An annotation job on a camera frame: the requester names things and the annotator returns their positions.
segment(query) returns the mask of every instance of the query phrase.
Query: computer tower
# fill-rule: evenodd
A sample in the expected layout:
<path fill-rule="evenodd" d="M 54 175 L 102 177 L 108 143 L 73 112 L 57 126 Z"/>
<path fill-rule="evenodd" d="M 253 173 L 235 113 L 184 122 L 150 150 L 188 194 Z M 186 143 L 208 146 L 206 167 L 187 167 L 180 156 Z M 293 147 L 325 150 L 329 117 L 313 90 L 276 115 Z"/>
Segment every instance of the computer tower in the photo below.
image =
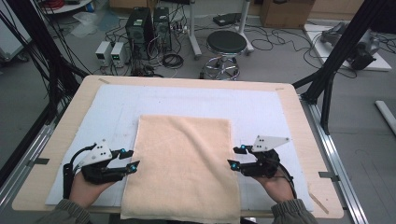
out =
<path fill-rule="evenodd" d="M 148 7 L 135 7 L 125 25 L 126 34 L 135 59 L 150 60 L 154 47 L 154 31 Z"/>
<path fill-rule="evenodd" d="M 152 17 L 155 35 L 158 36 L 157 46 L 164 51 L 172 50 L 171 30 L 169 24 L 169 7 L 156 7 Z"/>

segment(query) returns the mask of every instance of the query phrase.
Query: round stool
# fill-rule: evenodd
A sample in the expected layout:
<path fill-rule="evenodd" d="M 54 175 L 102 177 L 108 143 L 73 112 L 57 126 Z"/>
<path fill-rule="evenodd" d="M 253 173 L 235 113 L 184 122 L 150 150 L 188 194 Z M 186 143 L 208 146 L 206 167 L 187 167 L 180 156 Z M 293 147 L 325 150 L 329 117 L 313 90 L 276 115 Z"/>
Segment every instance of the round stool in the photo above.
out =
<path fill-rule="evenodd" d="M 206 46 L 218 57 L 205 64 L 205 74 L 214 79 L 236 80 L 240 72 L 235 56 L 247 47 L 246 39 L 236 32 L 216 31 L 207 37 Z"/>

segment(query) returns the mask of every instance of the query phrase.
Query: power supply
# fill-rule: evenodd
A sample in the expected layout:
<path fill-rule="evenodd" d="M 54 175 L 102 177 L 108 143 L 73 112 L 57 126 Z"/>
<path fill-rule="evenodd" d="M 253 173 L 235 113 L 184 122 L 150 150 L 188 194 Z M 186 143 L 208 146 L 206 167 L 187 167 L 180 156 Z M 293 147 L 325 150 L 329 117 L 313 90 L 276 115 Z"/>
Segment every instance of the power supply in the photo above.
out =
<path fill-rule="evenodd" d="M 108 41 L 102 41 L 99 48 L 96 50 L 95 54 L 98 58 L 100 65 L 103 67 L 108 67 L 111 64 L 111 44 Z"/>
<path fill-rule="evenodd" d="M 158 36 L 158 47 L 162 48 L 164 51 L 172 50 L 169 7 L 154 8 L 154 15 L 152 19 L 155 35 Z"/>
<path fill-rule="evenodd" d="M 111 58 L 116 67 L 123 67 L 128 60 L 125 45 L 122 42 L 117 42 L 111 51 Z"/>
<path fill-rule="evenodd" d="M 125 25 L 129 43 L 132 44 L 134 58 L 150 60 L 154 47 L 151 13 L 148 7 L 135 7 Z"/>

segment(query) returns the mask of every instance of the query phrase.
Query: white board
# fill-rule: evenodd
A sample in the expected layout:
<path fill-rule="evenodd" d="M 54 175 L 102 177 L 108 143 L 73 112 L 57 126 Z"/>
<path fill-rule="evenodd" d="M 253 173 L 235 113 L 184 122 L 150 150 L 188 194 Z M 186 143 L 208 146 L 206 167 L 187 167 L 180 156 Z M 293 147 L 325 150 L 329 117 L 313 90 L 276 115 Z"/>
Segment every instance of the white board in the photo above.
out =
<path fill-rule="evenodd" d="M 57 204 L 62 199 L 62 167 L 81 148 L 102 139 L 106 139 L 111 149 L 134 148 L 139 116 L 143 114 L 229 119 L 236 146 L 252 145 L 258 134 L 290 138 L 282 105 L 274 91 L 103 85 L 64 156 L 46 204 Z M 313 211 L 292 139 L 276 151 L 281 163 L 294 176 L 298 197 L 309 211 Z M 75 164 L 84 156 L 78 156 Z M 236 159 L 241 162 L 255 160 L 252 155 L 237 155 Z M 109 166 L 123 167 L 129 161 L 114 160 Z M 275 204 L 256 180 L 240 174 L 238 179 L 243 210 L 270 210 Z M 125 180 L 102 193 L 94 205 L 120 206 Z"/>
<path fill-rule="evenodd" d="M 322 63 L 326 62 L 330 53 L 332 52 L 332 45 L 330 43 L 322 43 L 320 42 L 320 35 L 322 31 L 331 29 L 332 26 L 321 26 L 321 25 L 311 25 L 306 24 L 304 29 L 306 34 L 308 35 L 309 40 L 312 44 L 315 44 L 314 49 L 319 59 Z M 392 68 L 390 65 L 378 54 L 375 53 L 373 57 L 376 59 L 372 63 L 370 63 L 363 70 L 370 71 L 390 71 Z M 352 68 L 348 62 L 344 62 L 341 68 Z"/>

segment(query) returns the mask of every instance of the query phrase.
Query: robotic hand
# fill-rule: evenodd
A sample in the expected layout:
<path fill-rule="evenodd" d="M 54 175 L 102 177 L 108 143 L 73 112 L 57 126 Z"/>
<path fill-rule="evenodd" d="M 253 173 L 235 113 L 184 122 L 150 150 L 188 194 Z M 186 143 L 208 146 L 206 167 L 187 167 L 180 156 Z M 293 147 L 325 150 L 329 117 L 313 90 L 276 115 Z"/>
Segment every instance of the robotic hand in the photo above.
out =
<path fill-rule="evenodd" d="M 241 172 L 244 176 L 265 176 L 274 177 L 277 170 L 280 170 L 290 183 L 294 198 L 297 194 L 294 190 L 293 177 L 288 170 L 280 163 L 279 155 L 274 150 L 289 142 L 289 138 L 269 137 L 258 135 L 253 146 L 234 147 L 236 154 L 252 154 L 256 157 L 255 162 L 241 163 L 239 161 L 228 160 L 231 170 Z"/>
<path fill-rule="evenodd" d="M 73 169 L 73 161 L 83 151 L 90 153 Z M 64 198 L 68 199 L 72 188 L 76 170 L 81 168 L 81 172 L 85 180 L 99 185 L 108 182 L 116 182 L 122 180 L 125 176 L 133 174 L 137 171 L 140 161 L 128 163 L 121 168 L 107 168 L 108 164 L 119 157 L 120 160 L 132 157 L 132 150 L 126 151 L 124 148 L 119 150 L 110 150 L 104 140 L 99 145 L 93 144 L 90 147 L 84 147 L 79 150 L 72 158 L 70 163 L 64 165 Z"/>
<path fill-rule="evenodd" d="M 347 28 L 347 24 L 345 24 L 344 22 L 340 22 L 332 29 L 323 31 L 320 37 L 320 42 L 322 43 L 329 42 L 334 47 L 335 44 L 337 44 L 338 40 L 341 38 L 341 35 L 344 33 L 346 28 Z M 366 33 L 364 33 L 359 43 L 349 54 L 346 61 L 349 62 L 351 67 L 355 70 L 364 69 L 370 63 L 376 60 L 373 57 L 373 55 L 378 50 L 379 50 L 379 39 L 371 35 L 370 31 L 368 30 L 366 31 Z"/>

